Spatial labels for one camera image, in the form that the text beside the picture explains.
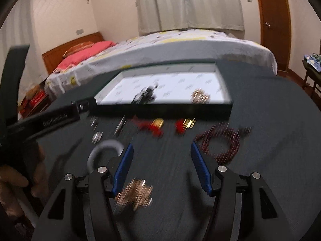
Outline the pink pillow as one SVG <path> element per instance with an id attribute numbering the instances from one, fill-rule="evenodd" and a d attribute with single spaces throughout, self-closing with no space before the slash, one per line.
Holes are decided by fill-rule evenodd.
<path id="1" fill-rule="evenodd" d="M 61 63 L 56 67 L 56 69 L 53 71 L 55 74 L 64 72 L 69 68 L 73 68 L 82 61 L 85 61 L 94 55 L 97 55 L 98 53 L 101 53 L 102 51 L 106 50 L 107 48 L 115 46 L 116 43 L 112 41 L 99 41 L 95 42 L 95 44 L 87 48 L 85 50 L 79 51 L 77 53 L 74 53 L 66 58 L 63 58 Z"/>

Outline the red box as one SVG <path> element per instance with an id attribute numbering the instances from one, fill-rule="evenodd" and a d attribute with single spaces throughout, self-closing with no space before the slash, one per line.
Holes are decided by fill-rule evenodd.
<path id="1" fill-rule="evenodd" d="M 26 97 L 22 100 L 21 104 L 18 106 L 19 113 L 26 117 L 33 109 L 37 106 L 38 103 L 40 103 L 47 94 L 44 90 L 40 90 L 37 93 L 34 94 L 34 96 L 31 99 L 27 99 Z"/>

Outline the brown embroidered pillow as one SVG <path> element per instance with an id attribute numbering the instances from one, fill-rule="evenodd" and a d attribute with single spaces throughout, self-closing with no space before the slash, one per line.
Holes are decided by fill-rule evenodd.
<path id="1" fill-rule="evenodd" d="M 66 58 L 74 53 L 77 53 L 79 51 L 85 50 L 87 48 L 90 48 L 94 45 L 94 42 L 81 42 L 79 44 L 76 44 L 74 46 L 72 46 L 71 48 L 69 48 L 68 50 L 65 51 L 65 53 L 63 54 L 63 58 Z"/>

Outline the green white jewelry box tray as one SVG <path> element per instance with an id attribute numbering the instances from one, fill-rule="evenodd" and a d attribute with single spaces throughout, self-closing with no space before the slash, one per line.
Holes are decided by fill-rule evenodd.
<path id="1" fill-rule="evenodd" d="M 192 102 L 192 93 L 202 89 L 208 103 Z M 96 95 L 93 115 L 128 119 L 155 118 L 226 121 L 233 100 L 215 63 L 154 65 L 122 70 Z"/>

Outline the grey white curtain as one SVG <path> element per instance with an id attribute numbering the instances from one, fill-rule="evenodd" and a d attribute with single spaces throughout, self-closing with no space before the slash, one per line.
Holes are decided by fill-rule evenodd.
<path id="1" fill-rule="evenodd" d="M 244 31 L 240 0 L 137 0 L 141 35 L 184 29 Z"/>

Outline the pile of clothes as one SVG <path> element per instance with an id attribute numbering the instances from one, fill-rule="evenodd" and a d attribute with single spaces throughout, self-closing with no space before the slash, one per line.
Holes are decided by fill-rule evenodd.
<path id="1" fill-rule="evenodd" d="M 304 60 L 310 64 L 317 72 L 321 73 L 321 56 L 320 54 L 305 54 Z"/>

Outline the small gold flower brooch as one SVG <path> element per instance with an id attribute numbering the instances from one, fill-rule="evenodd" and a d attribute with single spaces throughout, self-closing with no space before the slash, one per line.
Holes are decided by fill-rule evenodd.
<path id="1" fill-rule="evenodd" d="M 205 93 L 202 89 L 196 89 L 192 93 L 192 102 L 197 104 L 208 103 L 210 95 Z"/>

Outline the left side curtain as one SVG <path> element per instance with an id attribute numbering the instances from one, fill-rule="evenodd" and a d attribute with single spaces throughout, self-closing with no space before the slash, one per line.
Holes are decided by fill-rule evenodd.
<path id="1" fill-rule="evenodd" d="M 18 102 L 21 102 L 26 93 L 35 86 L 38 78 L 30 3 L 31 0 L 18 0 L 1 26 L 1 71 L 12 46 L 30 46 L 19 86 Z"/>

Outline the brown wooden door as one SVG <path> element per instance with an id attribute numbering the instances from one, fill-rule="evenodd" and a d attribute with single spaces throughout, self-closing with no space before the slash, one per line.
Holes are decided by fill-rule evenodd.
<path id="1" fill-rule="evenodd" d="M 277 69 L 286 72 L 291 53 L 291 16 L 288 0 L 258 0 L 261 44 L 272 51 Z"/>

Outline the wooden headboard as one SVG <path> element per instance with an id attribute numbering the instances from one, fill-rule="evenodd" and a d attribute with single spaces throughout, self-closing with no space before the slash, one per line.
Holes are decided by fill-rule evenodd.
<path id="1" fill-rule="evenodd" d="M 104 38 L 100 32 L 96 32 L 90 35 L 77 38 L 75 40 L 71 40 L 65 44 L 62 44 L 42 54 L 42 58 L 48 74 L 50 75 L 56 69 L 56 67 L 63 60 L 64 53 L 68 49 L 70 49 L 72 46 L 78 45 L 82 42 L 99 42 L 99 41 L 104 41 Z"/>

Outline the gold pearl flower hairpin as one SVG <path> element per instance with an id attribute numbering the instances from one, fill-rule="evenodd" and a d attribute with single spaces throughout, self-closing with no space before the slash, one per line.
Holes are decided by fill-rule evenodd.
<path id="1" fill-rule="evenodd" d="M 152 203 L 153 186 L 146 184 L 146 180 L 133 179 L 116 195 L 116 204 L 120 207 L 131 207 L 134 211 L 146 208 Z"/>

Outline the bed with patterned sheet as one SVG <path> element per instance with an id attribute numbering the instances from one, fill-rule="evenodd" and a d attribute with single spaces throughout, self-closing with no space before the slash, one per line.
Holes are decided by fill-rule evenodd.
<path id="1" fill-rule="evenodd" d="M 249 40 L 207 29 L 158 32 L 119 42 L 64 72 L 50 74 L 45 91 L 53 100 L 95 76 L 122 68 L 182 61 L 233 60 L 277 73 L 271 50 Z"/>

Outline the dark grey table cloth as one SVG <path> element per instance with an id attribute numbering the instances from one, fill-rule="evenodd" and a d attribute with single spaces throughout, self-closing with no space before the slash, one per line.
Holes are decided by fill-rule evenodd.
<path id="1" fill-rule="evenodd" d="M 287 217 L 293 240 L 320 240 L 320 110 L 295 83 L 263 67 L 218 62 L 233 107 L 230 127 L 251 128 L 227 167 L 236 174 L 258 172 L 267 182 Z M 95 77 L 88 84 L 58 97 L 50 110 L 95 96 L 120 71 Z M 139 132 L 130 121 L 117 139 L 131 142 L 134 158 L 126 180 L 145 179 L 153 186 L 152 204 L 134 212 L 111 207 L 122 240 L 202 240 L 214 198 L 201 188 L 190 155 L 196 135 L 215 122 L 197 120 L 183 136 L 175 121 L 165 120 L 164 136 Z M 46 153 L 50 194 L 67 173 L 86 176 L 86 162 L 94 145 L 88 113 L 80 121 L 39 140 Z M 63 220 L 40 219 L 32 240 L 95 240 L 89 204 L 78 208 L 82 223 L 73 221 L 73 233 L 61 233 Z M 45 223 L 55 223 L 49 229 Z"/>

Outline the white jade bangle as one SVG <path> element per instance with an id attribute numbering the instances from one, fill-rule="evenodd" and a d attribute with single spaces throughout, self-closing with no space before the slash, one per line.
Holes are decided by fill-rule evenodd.
<path id="1" fill-rule="evenodd" d="M 108 159 L 120 156 L 124 150 L 124 145 L 117 140 L 104 140 L 97 144 L 89 154 L 87 160 L 88 174 L 92 173 L 100 160 L 107 161 Z"/>

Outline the red tassel gold charm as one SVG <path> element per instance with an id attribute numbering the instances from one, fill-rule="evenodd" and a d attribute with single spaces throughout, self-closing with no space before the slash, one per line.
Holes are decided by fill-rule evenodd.
<path id="1" fill-rule="evenodd" d="M 148 131 L 157 138 L 163 136 L 162 126 L 164 125 L 164 120 L 161 118 L 154 119 L 153 121 L 145 121 L 134 117 L 132 122 L 140 131 Z"/>

